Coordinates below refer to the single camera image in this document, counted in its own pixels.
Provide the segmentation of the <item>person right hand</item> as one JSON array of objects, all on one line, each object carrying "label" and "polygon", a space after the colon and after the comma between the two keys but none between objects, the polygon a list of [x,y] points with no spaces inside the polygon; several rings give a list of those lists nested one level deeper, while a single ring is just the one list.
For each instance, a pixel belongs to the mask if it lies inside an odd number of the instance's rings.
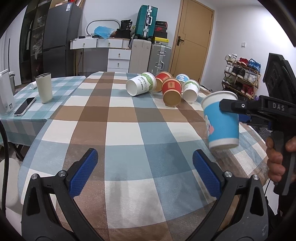
[{"label": "person right hand", "polygon": [[[280,152],[277,152],[273,146],[273,140],[271,137],[268,137],[266,139],[266,154],[268,156],[267,160],[267,166],[268,166],[268,177],[270,178],[271,181],[278,183],[281,179],[282,176],[285,173],[285,168],[282,165],[283,161],[283,156]],[[296,149],[296,138],[293,137],[290,139],[286,145],[285,148],[288,152],[294,153]]]}]

